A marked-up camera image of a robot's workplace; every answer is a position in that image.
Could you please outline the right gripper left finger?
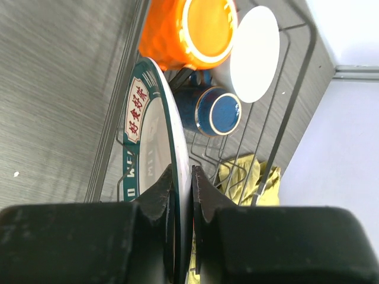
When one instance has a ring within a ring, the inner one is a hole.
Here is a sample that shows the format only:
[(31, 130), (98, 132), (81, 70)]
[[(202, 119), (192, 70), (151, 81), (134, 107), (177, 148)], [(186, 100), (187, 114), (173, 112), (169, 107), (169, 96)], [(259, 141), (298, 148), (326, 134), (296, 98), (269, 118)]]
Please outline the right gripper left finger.
[(172, 168), (132, 202), (1, 211), (2, 283), (172, 283)]

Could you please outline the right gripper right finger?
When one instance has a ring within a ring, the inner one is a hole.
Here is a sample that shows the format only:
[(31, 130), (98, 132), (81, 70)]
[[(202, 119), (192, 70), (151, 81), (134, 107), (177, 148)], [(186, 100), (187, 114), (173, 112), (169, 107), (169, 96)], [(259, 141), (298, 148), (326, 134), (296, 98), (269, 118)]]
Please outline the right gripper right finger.
[(357, 218), (336, 207), (238, 206), (192, 169), (195, 271), (202, 283), (377, 283)]

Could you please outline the green rimmed white plate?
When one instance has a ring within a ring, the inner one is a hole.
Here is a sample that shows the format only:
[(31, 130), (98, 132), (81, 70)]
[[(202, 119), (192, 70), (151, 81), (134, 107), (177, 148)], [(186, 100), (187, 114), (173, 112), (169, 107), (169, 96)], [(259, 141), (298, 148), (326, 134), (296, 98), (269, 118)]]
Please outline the green rimmed white plate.
[(126, 94), (123, 199), (143, 195), (170, 166), (174, 186), (174, 281), (185, 283), (191, 255), (191, 169), (184, 130), (169, 84), (158, 64), (141, 57)]

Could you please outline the olive green cloth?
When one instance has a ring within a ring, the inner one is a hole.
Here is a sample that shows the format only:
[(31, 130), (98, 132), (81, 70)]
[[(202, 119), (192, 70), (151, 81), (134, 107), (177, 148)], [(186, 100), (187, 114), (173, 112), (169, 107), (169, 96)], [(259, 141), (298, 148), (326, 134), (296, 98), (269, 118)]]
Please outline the olive green cloth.
[(270, 227), (278, 207), (280, 171), (275, 170), (272, 186), (258, 194), (261, 164), (250, 163), (249, 171), (237, 187), (239, 200), (222, 194), (201, 166), (192, 168), (192, 198), (195, 237), (189, 283), (197, 275), (206, 283), (271, 283), (271, 266), (279, 265), (275, 248), (277, 236)]

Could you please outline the small blue cup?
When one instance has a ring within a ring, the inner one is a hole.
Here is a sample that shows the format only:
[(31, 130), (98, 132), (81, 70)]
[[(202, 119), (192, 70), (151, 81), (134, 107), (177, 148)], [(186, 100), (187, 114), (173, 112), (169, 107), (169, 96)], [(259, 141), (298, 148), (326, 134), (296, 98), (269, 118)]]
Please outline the small blue cup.
[(241, 101), (221, 86), (212, 85), (207, 70), (193, 71), (173, 95), (186, 130), (217, 137), (232, 133), (240, 123)]

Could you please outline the white ribbed bowl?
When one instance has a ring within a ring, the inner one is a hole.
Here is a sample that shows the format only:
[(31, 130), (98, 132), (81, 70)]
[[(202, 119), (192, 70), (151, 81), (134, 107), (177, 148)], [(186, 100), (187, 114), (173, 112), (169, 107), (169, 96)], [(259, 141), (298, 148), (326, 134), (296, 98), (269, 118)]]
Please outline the white ribbed bowl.
[(274, 13), (258, 5), (238, 12), (238, 26), (228, 58), (210, 70), (214, 81), (245, 103), (258, 101), (270, 87), (280, 55)]

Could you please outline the orange mug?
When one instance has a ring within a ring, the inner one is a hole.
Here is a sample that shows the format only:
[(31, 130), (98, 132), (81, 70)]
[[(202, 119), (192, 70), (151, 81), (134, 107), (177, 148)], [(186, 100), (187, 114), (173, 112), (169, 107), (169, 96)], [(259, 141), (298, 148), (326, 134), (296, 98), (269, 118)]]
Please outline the orange mug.
[(162, 70), (212, 69), (229, 56), (237, 25), (234, 1), (155, 0), (150, 3), (139, 52)]

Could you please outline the right aluminium frame post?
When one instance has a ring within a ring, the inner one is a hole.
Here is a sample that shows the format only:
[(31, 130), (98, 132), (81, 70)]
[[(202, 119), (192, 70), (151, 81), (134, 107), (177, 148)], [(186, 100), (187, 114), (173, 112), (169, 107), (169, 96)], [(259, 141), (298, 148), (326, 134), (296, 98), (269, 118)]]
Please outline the right aluminium frame post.
[(354, 82), (378, 82), (378, 66), (339, 65), (335, 68), (333, 80)]

